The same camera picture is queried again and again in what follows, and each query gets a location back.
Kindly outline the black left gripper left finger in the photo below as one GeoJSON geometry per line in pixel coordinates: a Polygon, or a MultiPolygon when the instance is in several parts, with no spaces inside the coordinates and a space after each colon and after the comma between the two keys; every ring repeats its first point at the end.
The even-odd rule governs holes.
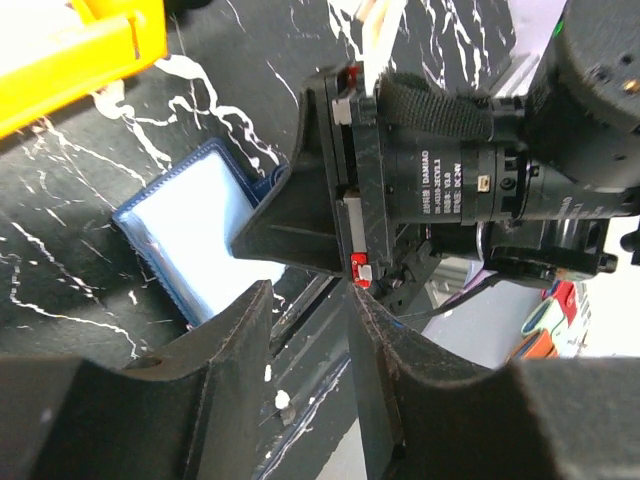
{"type": "Polygon", "coordinates": [[[5,479],[248,479],[272,286],[121,370],[78,356],[1,360],[5,479]]]}

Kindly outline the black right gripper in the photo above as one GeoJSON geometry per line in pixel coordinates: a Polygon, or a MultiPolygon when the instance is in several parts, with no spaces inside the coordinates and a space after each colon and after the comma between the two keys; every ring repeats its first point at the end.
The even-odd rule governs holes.
{"type": "Polygon", "coordinates": [[[367,96],[355,65],[324,79],[331,268],[354,283],[406,284],[411,260],[477,259],[522,283],[616,269],[604,249],[618,213],[545,160],[520,98],[453,96],[388,74],[367,96]]]}

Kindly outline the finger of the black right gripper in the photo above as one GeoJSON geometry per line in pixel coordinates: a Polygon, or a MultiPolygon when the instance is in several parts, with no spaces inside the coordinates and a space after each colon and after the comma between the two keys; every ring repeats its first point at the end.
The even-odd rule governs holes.
{"type": "Polygon", "coordinates": [[[288,167],[234,236],[239,259],[265,260],[331,275],[343,273],[321,133],[327,116],[311,89],[300,92],[288,167]]]}

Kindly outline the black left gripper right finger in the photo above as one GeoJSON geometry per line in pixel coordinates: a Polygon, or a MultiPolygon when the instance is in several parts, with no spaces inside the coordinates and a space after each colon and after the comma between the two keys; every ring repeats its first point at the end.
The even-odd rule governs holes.
{"type": "Polygon", "coordinates": [[[515,360],[491,370],[400,323],[365,290],[348,339],[371,479],[635,479],[639,362],[515,360]]]}

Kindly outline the navy blue card holder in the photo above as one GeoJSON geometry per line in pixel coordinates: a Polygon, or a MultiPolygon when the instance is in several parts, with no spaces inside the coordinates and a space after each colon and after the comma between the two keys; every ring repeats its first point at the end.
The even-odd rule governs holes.
{"type": "Polygon", "coordinates": [[[190,326],[219,314],[255,281],[282,277],[284,265],[237,259],[230,246],[285,170],[253,181],[214,138],[114,213],[190,326]]]}

